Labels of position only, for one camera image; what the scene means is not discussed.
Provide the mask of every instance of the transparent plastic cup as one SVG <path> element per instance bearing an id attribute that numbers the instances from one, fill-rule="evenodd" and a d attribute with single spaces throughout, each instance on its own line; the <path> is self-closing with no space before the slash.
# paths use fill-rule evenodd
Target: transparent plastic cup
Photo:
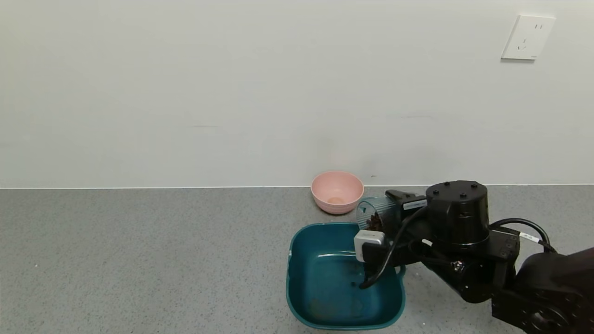
<path id="1" fill-rule="evenodd" d="M 396 209 L 396 203 L 387 196 L 363 198 L 357 206 L 357 225 L 359 229 L 368 229 L 370 220 L 377 213 L 383 232 L 393 238 Z"/>

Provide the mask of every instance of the gray countertop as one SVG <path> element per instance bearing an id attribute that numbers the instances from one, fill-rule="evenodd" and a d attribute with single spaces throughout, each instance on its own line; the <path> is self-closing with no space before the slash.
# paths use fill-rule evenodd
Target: gray countertop
<path id="1" fill-rule="evenodd" d="M 561 253 L 594 245 L 592 203 L 592 186 L 489 188 L 491 220 L 534 220 Z M 307 224 L 350 220 L 319 211 L 308 188 L 2 190 L 0 331 L 321 333 L 286 304 L 289 243 Z M 374 333 L 521 332 L 420 264 L 405 290 L 400 320 Z"/>

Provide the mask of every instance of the bowl rim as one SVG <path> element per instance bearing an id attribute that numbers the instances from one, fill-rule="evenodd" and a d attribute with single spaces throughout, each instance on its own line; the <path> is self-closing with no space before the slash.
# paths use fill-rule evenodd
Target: bowl rim
<path id="1" fill-rule="evenodd" d="M 318 225 L 357 225 L 358 226 L 358 224 L 355 222 L 313 223 L 313 224 L 309 224 L 309 225 L 302 227 L 301 229 L 299 229 L 299 231 L 297 231 L 297 233 L 294 234 L 293 238 L 291 239 L 291 245 L 289 246 L 289 256 L 287 257 L 287 275 L 286 275 L 286 280 L 285 280 L 285 298 L 287 299 L 287 305 L 289 306 L 291 313 L 293 313 L 293 316 L 295 316 L 297 318 L 297 320 L 299 320 L 301 323 L 303 323 L 311 328 L 322 329 L 322 330 L 373 330 L 373 329 L 382 329 L 382 328 L 386 328 L 386 327 L 393 325 L 396 322 L 396 320 L 398 320 L 402 316 L 402 313 L 405 310 L 406 294 L 405 294 L 405 286 L 403 283 L 403 278 L 406 273 L 405 265 L 401 265 L 400 270 L 396 273 L 396 277 L 397 277 L 398 283 L 399 283 L 398 285 L 400 286 L 400 293 L 402 294 L 402 302 L 400 303 L 400 309 L 398 310 L 398 312 L 394 315 L 394 317 L 392 319 L 386 321 L 385 323 L 360 325 L 360 326 L 335 326 L 335 325 L 326 325 L 326 324 L 315 324 L 315 323 L 305 320 L 299 313 L 297 313 L 297 311 L 293 307 L 293 304 L 291 303 L 291 298 L 289 296 L 289 266 L 291 263 L 291 257 L 293 256 L 293 243 L 295 242 L 295 238 L 301 232 L 303 232 L 305 229 L 310 228 L 312 226 L 318 226 Z"/>
<path id="2" fill-rule="evenodd" d="M 314 182 L 315 180 L 317 180 L 320 176 L 324 175 L 324 174 L 329 174 L 329 173 L 336 173 L 336 172 L 340 172 L 340 173 L 344 173 L 344 174 L 348 174 L 352 177 L 354 177 L 357 181 L 359 181 L 359 183 L 361 184 L 361 193 L 359 194 L 359 197 L 357 197 L 357 199 L 355 199 L 354 201 L 350 201 L 348 203 L 343 203 L 343 204 L 333 204 L 333 203 L 329 203 L 326 202 L 325 200 L 319 198 L 318 196 L 315 195 L 314 192 Z M 309 186 L 309 189 L 311 190 L 311 194 L 320 202 L 327 204 L 327 205 L 332 205 L 332 206 L 336 206 L 336 207 L 342 207 L 342 206 L 349 206 L 349 205 L 353 205 L 354 203 L 356 203 L 357 201 L 359 201 L 361 199 L 361 197 L 363 197 L 363 194 L 365 193 L 365 185 L 363 184 L 363 181 L 361 181 L 360 178 L 358 178 L 355 174 L 351 173 L 351 172 L 347 172 L 347 171 L 341 171 L 339 169 L 333 169 L 331 171 L 325 171 L 322 172 L 320 174 L 318 174 L 312 181 L 311 181 L 311 185 Z"/>

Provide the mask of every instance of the black cable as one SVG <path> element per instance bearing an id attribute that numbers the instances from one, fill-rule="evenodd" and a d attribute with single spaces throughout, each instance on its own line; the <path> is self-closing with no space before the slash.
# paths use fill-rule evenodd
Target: black cable
<path id="1" fill-rule="evenodd" d="M 520 232 L 518 230 L 507 228 L 507 227 L 503 227 L 503 226 L 494 228 L 493 230 L 499 231 L 499 232 L 503 232 L 503 233 L 507 233 L 507 234 L 517 235 L 520 238 L 524 238 L 524 239 L 530 240 L 532 242 L 536 242 L 537 244 L 543 246 L 545 249 L 548 249 L 549 251 L 551 251 L 551 253 L 556 253 L 557 252 L 557 250 L 555 248 L 553 248 L 553 246 L 545 243 L 544 241 L 540 240 L 539 238 L 533 237 L 531 235 L 527 235 L 527 234 L 522 233 L 522 232 Z"/>
<path id="2" fill-rule="evenodd" d="M 546 234 L 545 230 L 542 229 L 540 226 L 538 226 L 538 224 L 536 224 L 530 220 L 523 219 L 523 218 L 501 219 L 501 220 L 498 220 L 498 221 L 490 224 L 489 229 L 497 229 L 499 227 L 502 227 L 503 225 L 508 225 L 508 224 L 512 224 L 512 223 L 526 225 L 526 226 L 529 226 L 529 227 L 533 228 L 534 230 L 536 230 L 538 232 L 538 234 L 541 236 L 542 242 L 544 243 L 543 247 L 545 249 L 545 253 L 550 253 L 550 252 L 556 253 L 557 252 L 553 248 L 553 246 L 551 246 L 551 240 L 549 239 L 549 235 Z"/>
<path id="3" fill-rule="evenodd" d="M 411 253 L 411 255 L 413 255 L 415 257 L 415 260 L 419 260 L 423 263 L 431 263 L 431 264 L 437 264 L 439 266 L 452 266 L 452 262 L 448 261 L 448 260 L 442 260 L 442 259 L 436 259 L 433 257 L 426 257 L 426 256 L 421 256 L 419 254 L 416 254 L 415 251 L 412 249 L 412 246 L 415 242 L 418 242 L 420 240 L 411 240 L 408 243 L 408 250 Z"/>
<path id="4" fill-rule="evenodd" d="M 359 284 L 359 289 L 367 289 L 377 282 L 377 280 L 380 278 L 381 274 L 384 273 L 384 270 L 388 266 L 388 262 L 390 262 L 390 258 L 392 257 L 392 254 L 394 253 L 394 250 L 396 249 L 396 244 L 398 243 L 398 240 L 400 239 L 402 234 L 404 234 L 408 225 L 411 222 L 413 222 L 416 218 L 418 218 L 420 215 L 425 213 L 426 210 L 427 210 L 427 207 L 422 207 L 419 210 L 415 211 L 412 215 L 410 215 L 410 216 L 404 218 L 404 220 L 402 220 L 402 226 L 400 227 L 400 229 L 398 230 L 398 233 L 394 237 L 394 241 L 392 242 L 392 245 L 390 246 L 390 249 L 388 250 L 388 254 L 386 254 L 386 257 L 384 258 L 384 262 L 381 264 L 380 269 L 377 271 L 377 273 L 375 273 L 375 275 L 370 277 L 367 281 Z"/>

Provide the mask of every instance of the teal plastic basin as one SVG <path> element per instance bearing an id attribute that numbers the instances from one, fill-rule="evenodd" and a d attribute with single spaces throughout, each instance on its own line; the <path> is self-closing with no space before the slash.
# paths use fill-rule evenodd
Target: teal plastic basin
<path id="1" fill-rule="evenodd" d="M 302 228 L 291 241 L 286 295 L 302 323 L 325 330 L 370 330 L 393 324 L 405 307 L 406 268 L 387 269 L 361 290 L 363 264 L 355 257 L 357 223 L 319 223 Z"/>

